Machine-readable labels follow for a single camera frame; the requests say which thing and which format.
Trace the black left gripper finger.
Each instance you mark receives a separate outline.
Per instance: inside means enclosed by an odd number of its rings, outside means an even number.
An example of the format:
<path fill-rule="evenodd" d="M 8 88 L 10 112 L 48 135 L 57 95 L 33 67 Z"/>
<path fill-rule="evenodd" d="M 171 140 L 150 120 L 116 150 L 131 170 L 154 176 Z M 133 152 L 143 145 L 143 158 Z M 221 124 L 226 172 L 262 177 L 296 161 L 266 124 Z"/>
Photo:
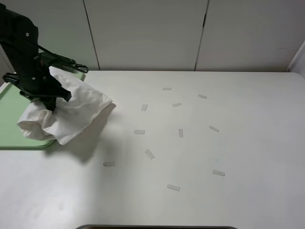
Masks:
<path fill-rule="evenodd" d="M 66 102 L 71 99 L 71 92 L 60 87 L 56 89 L 56 97 L 63 98 Z"/>
<path fill-rule="evenodd" d="M 41 97 L 40 101 L 45 105 L 47 110 L 54 111 L 56 108 L 56 97 Z"/>

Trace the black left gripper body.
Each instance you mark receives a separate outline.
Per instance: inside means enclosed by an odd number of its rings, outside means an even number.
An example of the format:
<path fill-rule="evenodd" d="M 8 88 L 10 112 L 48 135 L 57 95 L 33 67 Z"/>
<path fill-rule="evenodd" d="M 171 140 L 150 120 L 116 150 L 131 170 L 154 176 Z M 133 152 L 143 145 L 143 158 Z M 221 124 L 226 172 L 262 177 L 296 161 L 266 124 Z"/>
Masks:
<path fill-rule="evenodd" d="M 2 78 L 4 82 L 13 84 L 30 97 L 62 98 L 61 84 L 51 76 L 47 66 L 39 66 L 34 74 L 22 76 L 6 73 Z"/>

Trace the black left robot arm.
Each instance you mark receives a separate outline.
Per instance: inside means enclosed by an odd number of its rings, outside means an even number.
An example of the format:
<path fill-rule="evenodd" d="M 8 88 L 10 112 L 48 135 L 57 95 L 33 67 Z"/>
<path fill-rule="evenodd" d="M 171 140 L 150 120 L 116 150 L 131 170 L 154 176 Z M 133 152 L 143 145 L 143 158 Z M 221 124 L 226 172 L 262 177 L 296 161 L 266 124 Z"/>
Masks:
<path fill-rule="evenodd" d="M 38 45 L 38 27 L 18 13 L 0 6 L 0 44 L 7 55 L 14 73 L 6 73 L 3 80 L 11 83 L 20 95 L 30 101 L 41 101 L 54 111 L 57 98 L 71 99 L 71 92 L 50 74 L 53 63 L 69 64 L 62 58 Z"/>

